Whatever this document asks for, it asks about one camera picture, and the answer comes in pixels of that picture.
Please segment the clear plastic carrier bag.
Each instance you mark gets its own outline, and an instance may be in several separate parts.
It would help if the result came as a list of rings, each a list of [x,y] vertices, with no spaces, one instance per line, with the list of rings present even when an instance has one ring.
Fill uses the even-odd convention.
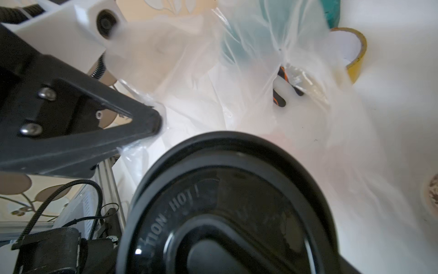
[[[115,30],[118,88],[158,108],[162,132],[121,150],[132,182],[210,131],[263,137],[317,181],[341,254],[364,274],[438,271],[438,3],[342,1],[368,42],[347,75],[318,1],[219,1]]]

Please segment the red cup black lid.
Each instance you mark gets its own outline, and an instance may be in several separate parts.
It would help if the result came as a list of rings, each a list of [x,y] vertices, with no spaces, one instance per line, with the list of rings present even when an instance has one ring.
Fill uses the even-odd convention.
[[[119,274],[339,274],[328,202],[275,144],[218,131],[185,140],[143,176]]]

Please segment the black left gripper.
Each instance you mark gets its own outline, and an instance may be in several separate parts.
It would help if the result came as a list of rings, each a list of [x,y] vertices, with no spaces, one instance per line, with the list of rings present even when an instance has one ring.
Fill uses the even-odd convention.
[[[98,163],[162,124],[155,109],[1,27],[1,171],[91,178]]]

